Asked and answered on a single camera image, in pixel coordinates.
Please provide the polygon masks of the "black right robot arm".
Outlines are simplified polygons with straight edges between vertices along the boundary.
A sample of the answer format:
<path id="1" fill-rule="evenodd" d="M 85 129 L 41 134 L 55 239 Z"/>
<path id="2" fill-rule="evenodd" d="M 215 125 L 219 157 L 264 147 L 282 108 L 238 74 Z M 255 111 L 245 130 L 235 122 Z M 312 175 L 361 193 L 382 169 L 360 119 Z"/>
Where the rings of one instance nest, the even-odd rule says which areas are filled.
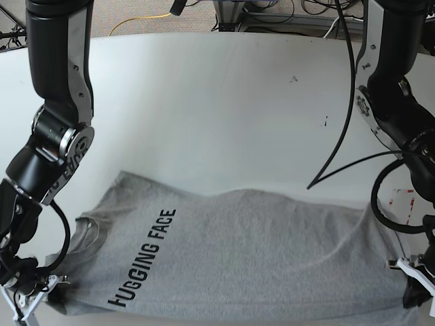
<path id="1" fill-rule="evenodd" d="M 31 78 L 43 99 L 26 145 L 1 182 L 1 284 L 21 295 L 46 291 L 46 279 L 64 260 L 68 242 L 47 266 L 17 255 L 37 231 L 42 208 L 66 186 L 89 150 L 94 97 L 88 59 L 91 1 L 27 1 Z"/>

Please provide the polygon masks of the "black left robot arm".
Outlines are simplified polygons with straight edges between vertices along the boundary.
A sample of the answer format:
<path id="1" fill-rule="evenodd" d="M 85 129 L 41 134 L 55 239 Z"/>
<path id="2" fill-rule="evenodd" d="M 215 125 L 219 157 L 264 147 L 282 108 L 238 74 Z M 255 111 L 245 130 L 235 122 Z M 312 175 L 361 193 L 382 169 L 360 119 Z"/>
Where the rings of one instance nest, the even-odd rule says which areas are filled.
<path id="1" fill-rule="evenodd" d="M 386 176 L 405 165 L 417 193 L 434 202 L 434 116 L 414 97 L 406 78 L 412 69 L 433 1 L 365 1 L 363 40 L 356 61 L 355 104 L 378 140 L 398 159 L 384 168 L 370 195 L 371 209 L 385 227 L 427 236 L 429 247 L 412 267 L 434 284 L 434 216 L 418 226 L 388 219 L 377 202 Z"/>

